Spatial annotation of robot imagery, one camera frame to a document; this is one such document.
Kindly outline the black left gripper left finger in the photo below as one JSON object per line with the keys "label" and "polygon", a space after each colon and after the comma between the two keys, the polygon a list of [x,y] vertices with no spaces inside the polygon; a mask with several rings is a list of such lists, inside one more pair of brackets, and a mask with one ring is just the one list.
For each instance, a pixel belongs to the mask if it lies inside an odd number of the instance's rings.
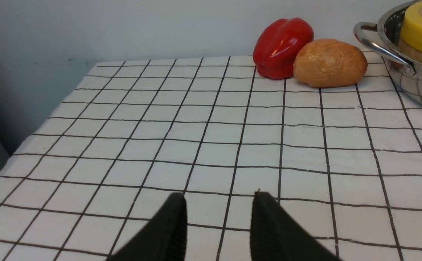
{"label": "black left gripper left finger", "polygon": [[184,261],[187,247],[187,203],[171,193],[153,218],[108,261]]}

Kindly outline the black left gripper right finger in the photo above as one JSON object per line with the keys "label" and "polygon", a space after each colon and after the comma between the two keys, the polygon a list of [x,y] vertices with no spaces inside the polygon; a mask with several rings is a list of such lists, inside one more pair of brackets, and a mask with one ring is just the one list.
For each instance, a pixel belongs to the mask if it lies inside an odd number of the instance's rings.
{"label": "black left gripper right finger", "polygon": [[256,191],[250,225],[252,261],[339,261],[268,192]]}

